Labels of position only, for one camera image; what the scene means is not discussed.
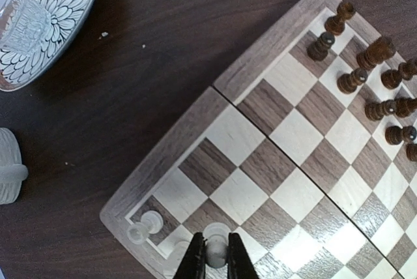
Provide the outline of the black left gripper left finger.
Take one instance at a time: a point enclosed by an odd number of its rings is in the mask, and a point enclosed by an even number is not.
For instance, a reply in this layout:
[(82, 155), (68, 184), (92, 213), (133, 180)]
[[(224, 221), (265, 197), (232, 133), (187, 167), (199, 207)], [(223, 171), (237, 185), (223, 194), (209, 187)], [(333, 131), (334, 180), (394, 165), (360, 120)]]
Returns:
[(174, 279), (205, 279), (205, 238), (202, 232), (194, 234), (185, 255), (174, 275)]

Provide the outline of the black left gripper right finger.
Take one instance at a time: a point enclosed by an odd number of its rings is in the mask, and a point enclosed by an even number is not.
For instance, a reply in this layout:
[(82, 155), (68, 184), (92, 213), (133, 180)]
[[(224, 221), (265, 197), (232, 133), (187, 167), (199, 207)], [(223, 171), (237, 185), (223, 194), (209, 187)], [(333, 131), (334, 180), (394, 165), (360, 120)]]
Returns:
[(227, 278), (259, 279), (240, 235), (230, 233), (228, 241)]

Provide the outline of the white chess rook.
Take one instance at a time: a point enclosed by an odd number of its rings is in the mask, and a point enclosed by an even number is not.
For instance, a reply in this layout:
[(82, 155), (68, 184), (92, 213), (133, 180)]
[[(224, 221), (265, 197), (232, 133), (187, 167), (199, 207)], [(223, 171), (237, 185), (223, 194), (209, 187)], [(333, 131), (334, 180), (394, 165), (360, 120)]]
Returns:
[(141, 245), (146, 242), (152, 234), (157, 234), (164, 226), (162, 215), (157, 211), (145, 212), (140, 221), (129, 226), (126, 235), (130, 242)]

